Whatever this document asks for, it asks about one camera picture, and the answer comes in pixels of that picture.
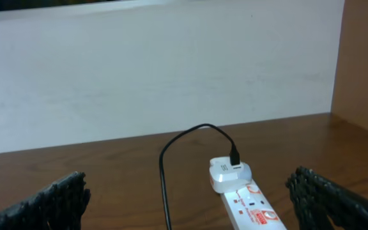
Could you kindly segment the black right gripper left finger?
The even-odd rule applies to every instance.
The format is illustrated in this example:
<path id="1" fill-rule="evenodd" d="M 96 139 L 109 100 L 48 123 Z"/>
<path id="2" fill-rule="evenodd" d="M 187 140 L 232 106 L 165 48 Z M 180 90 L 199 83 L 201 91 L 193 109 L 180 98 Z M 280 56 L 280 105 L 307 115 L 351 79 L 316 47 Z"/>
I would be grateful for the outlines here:
<path id="1" fill-rule="evenodd" d="M 0 212 L 0 230 L 81 230 L 91 192 L 85 174 L 73 172 Z"/>

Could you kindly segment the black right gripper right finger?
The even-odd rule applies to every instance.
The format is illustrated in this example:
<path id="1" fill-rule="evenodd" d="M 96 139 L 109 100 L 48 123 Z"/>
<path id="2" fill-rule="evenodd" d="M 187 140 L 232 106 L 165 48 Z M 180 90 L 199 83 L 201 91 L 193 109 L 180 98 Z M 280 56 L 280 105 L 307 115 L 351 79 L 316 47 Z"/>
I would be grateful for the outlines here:
<path id="1" fill-rule="evenodd" d="M 300 229 L 368 229 L 368 199 L 313 170 L 298 167 L 286 187 Z"/>

